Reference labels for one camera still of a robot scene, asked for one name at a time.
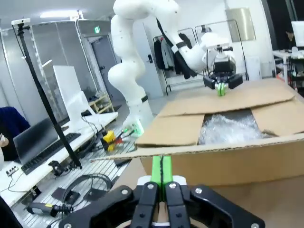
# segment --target plastic wrap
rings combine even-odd
[[[251,112],[236,116],[214,114],[202,127],[199,145],[241,143],[266,137],[269,135],[261,133]]]

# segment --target black tripod stand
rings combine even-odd
[[[27,45],[26,45],[25,40],[24,40],[24,35],[23,34],[24,34],[25,29],[29,30],[30,26],[25,26],[24,27],[24,23],[18,24],[18,36],[20,37],[21,44],[22,44],[22,47],[23,47],[23,50],[24,50],[25,60],[28,64],[29,70],[30,70],[30,72],[33,76],[35,85],[37,87],[37,90],[38,90],[39,95],[41,97],[41,100],[43,102],[43,105],[46,108],[47,114],[48,114],[49,118],[51,119],[60,140],[62,141],[63,145],[65,146],[65,148],[67,150],[67,152],[69,153],[70,158],[72,159],[72,161],[74,162],[76,167],[82,168],[79,159],[77,158],[76,154],[72,150],[70,144],[68,143],[67,139],[65,138],[65,136],[64,136],[64,134],[61,130],[61,127],[59,126],[59,124],[58,124],[58,122],[57,122],[57,120],[56,120],[56,118],[53,114],[51,105],[48,102],[47,96],[44,93],[43,88],[42,88],[42,86],[41,86],[41,84],[40,84],[40,82],[37,78],[33,63],[32,63],[32,61],[30,59],[30,56],[29,56],[29,51],[28,51]]]

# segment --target hanging clothes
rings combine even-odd
[[[165,70],[165,64],[162,58],[162,46],[159,40],[154,42],[154,52],[156,57],[156,65],[160,70]]]
[[[168,70],[172,67],[174,67],[173,63],[173,51],[168,46],[165,39],[161,41],[161,53],[162,53],[162,59],[165,64],[165,69]]]
[[[189,40],[189,38],[185,34],[180,33],[179,36],[186,43],[188,48],[192,48],[191,41]],[[183,74],[185,79],[189,79],[191,77],[191,73],[182,68],[182,66],[180,65],[180,63],[178,62],[178,60],[176,59],[175,56],[174,56],[174,65],[175,65],[175,73],[177,75]]]

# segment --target yellow object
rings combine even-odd
[[[107,150],[108,151],[113,151],[115,149],[115,143],[113,143],[113,142],[116,139],[114,131],[108,131],[108,134],[106,134],[103,137],[103,139],[104,139],[104,141],[106,141],[109,144],[109,147],[108,147]]]

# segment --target jacket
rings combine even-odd
[[[154,52],[156,57],[156,65],[160,70],[165,70],[165,64],[162,58],[161,42],[159,40],[154,42]]]
[[[2,148],[5,161],[18,158],[13,139],[29,127],[29,123],[14,107],[0,108],[0,133],[9,140],[9,144]]]
[[[185,34],[180,33],[179,36],[187,44],[188,48],[192,48],[191,41],[189,40],[189,38]],[[184,74],[185,79],[190,78],[191,73],[188,70],[182,68],[182,66],[180,65],[180,63],[176,59],[176,57],[174,57],[174,65],[175,65],[175,72],[176,72],[177,75]]]
[[[169,69],[170,67],[174,67],[173,63],[173,52],[169,48],[167,42],[165,39],[161,41],[161,53],[162,53],[162,59],[165,64],[165,68]]]

